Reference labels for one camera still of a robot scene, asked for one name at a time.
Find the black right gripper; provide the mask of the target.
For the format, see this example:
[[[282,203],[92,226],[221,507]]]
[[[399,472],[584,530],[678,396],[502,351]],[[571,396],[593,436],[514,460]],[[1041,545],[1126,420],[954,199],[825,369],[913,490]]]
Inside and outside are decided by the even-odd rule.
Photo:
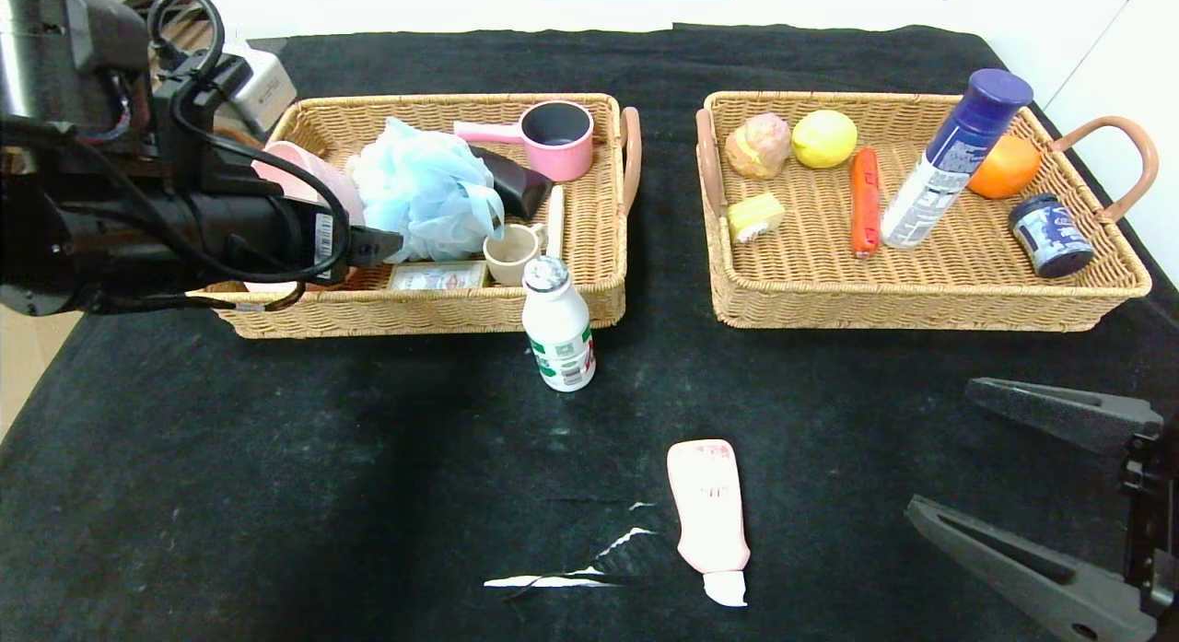
[[[1058,641],[1154,638],[1157,618],[1175,618],[1175,416],[1120,395],[989,377],[968,380],[964,395],[1096,456],[1126,446],[1125,580],[924,496],[905,505],[913,527]]]

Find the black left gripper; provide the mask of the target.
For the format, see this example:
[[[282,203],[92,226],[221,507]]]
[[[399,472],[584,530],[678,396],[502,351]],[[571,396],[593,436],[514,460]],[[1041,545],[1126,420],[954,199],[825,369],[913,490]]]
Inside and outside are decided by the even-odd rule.
[[[323,205],[279,194],[215,197],[212,256],[250,284],[337,284],[342,259],[310,271],[338,252],[335,218]],[[348,236],[349,267],[378,267],[403,247],[399,232],[351,226]]]

